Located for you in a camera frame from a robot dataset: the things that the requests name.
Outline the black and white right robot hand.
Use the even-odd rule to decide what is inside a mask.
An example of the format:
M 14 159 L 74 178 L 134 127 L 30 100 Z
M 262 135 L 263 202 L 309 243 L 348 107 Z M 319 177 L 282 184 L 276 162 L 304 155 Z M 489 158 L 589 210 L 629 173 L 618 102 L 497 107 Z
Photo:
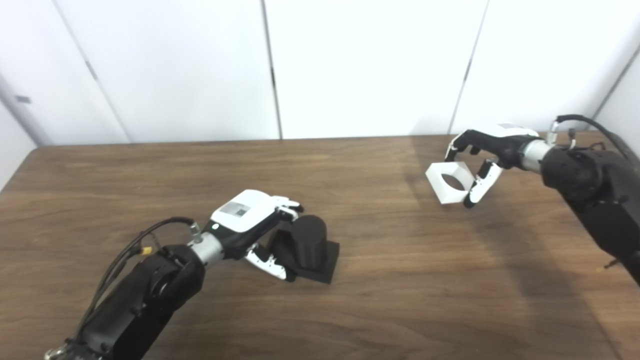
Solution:
M 453 162 L 457 154 L 467 148 L 470 148 L 471 155 L 482 151 L 493 155 L 480 166 L 462 201 L 464 207 L 475 207 L 494 186 L 503 170 L 513 167 L 523 169 L 522 157 L 526 146 L 541 139 L 535 130 L 512 123 L 483 125 L 458 134 L 446 150 L 445 162 Z

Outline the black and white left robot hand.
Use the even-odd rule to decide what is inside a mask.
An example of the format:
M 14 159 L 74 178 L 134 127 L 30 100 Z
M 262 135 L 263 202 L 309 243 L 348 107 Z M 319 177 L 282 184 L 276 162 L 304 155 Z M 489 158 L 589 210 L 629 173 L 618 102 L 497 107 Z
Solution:
M 279 280 L 293 282 L 293 271 L 259 240 L 281 223 L 294 223 L 304 210 L 288 197 L 245 189 L 211 214 L 203 232 L 221 244 L 222 259 L 244 259 Z

